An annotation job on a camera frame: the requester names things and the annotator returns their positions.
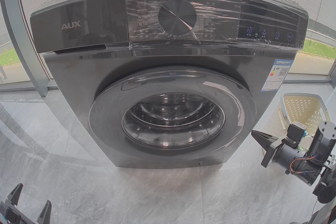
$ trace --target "grass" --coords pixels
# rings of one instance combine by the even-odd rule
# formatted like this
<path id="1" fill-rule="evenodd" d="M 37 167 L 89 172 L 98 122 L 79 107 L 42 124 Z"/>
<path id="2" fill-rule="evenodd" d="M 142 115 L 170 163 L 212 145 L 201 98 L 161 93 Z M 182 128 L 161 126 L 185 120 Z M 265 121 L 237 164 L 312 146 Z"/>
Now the grass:
<path id="1" fill-rule="evenodd" d="M 331 47 L 310 39 L 305 40 L 302 51 L 332 59 L 336 58 L 336 47 Z"/>
<path id="2" fill-rule="evenodd" d="M 15 52 L 15 49 L 4 50 L 0 53 L 0 65 L 18 62 L 19 57 Z"/>

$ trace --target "button icon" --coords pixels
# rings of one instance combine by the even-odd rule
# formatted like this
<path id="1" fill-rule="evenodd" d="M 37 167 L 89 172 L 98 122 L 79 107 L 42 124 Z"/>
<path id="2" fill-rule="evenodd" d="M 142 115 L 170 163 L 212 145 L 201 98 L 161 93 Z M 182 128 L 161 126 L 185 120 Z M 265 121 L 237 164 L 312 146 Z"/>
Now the button icon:
<path id="1" fill-rule="evenodd" d="M 287 34 L 287 40 L 292 41 L 292 39 L 293 39 L 293 33 L 288 33 Z"/>

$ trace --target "energy label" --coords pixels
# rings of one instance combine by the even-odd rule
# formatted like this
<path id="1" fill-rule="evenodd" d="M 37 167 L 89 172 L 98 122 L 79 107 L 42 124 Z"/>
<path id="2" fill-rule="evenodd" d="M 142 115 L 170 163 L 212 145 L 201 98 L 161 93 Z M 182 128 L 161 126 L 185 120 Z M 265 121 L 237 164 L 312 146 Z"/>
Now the energy label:
<path id="1" fill-rule="evenodd" d="M 284 81 L 294 60 L 276 59 L 261 92 L 277 91 Z"/>

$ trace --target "washing machine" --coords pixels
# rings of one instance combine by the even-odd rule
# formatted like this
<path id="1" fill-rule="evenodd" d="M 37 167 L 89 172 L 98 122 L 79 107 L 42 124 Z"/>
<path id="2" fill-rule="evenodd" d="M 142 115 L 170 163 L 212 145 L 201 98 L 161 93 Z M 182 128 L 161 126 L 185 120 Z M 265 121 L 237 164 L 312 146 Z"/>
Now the washing machine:
<path id="1" fill-rule="evenodd" d="M 34 43 L 117 167 L 226 162 L 302 48 L 291 0 L 47 0 Z"/>

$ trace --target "aux logo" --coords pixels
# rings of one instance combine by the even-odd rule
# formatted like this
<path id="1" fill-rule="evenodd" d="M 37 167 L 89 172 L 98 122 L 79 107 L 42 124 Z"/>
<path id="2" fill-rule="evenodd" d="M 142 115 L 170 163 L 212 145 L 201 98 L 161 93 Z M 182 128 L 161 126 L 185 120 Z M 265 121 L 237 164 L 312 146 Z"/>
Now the aux logo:
<path id="1" fill-rule="evenodd" d="M 80 24 L 79 24 L 79 22 L 80 22 L 80 20 L 79 21 L 73 21 L 72 23 L 71 23 L 71 25 L 70 25 L 70 23 L 68 22 L 68 24 L 66 25 L 66 24 L 64 24 L 63 26 L 62 26 L 62 30 L 63 29 L 70 29 L 70 28 L 74 28 L 74 27 L 80 27 Z"/>

